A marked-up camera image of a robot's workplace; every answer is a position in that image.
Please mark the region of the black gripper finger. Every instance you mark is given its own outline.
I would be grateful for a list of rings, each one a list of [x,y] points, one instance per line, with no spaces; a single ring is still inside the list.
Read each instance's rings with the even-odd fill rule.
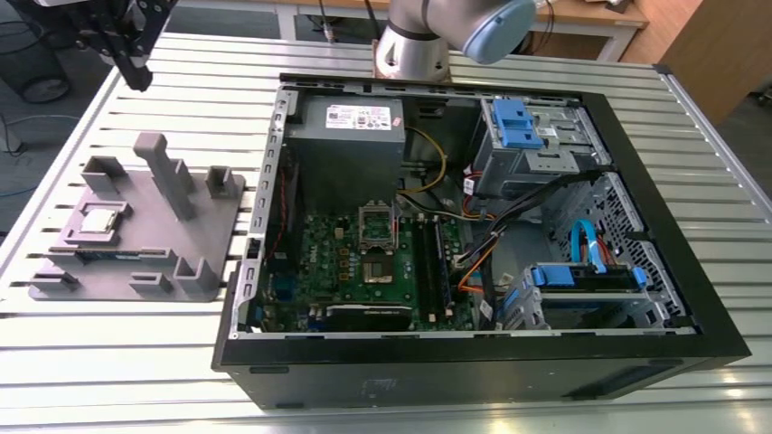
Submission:
[[[177,4],[177,0],[145,0],[137,1],[138,11],[141,12],[145,22],[140,35],[134,40],[134,49],[137,52],[136,67],[140,77],[134,85],[136,90],[146,90],[152,82],[152,72],[146,68],[146,60],[154,48],[160,34],[168,24],[170,11]]]
[[[80,40],[112,61],[126,84],[134,89],[138,83],[134,44],[120,36],[105,35],[96,30],[89,2],[81,1],[66,6],[68,16],[77,29]]]

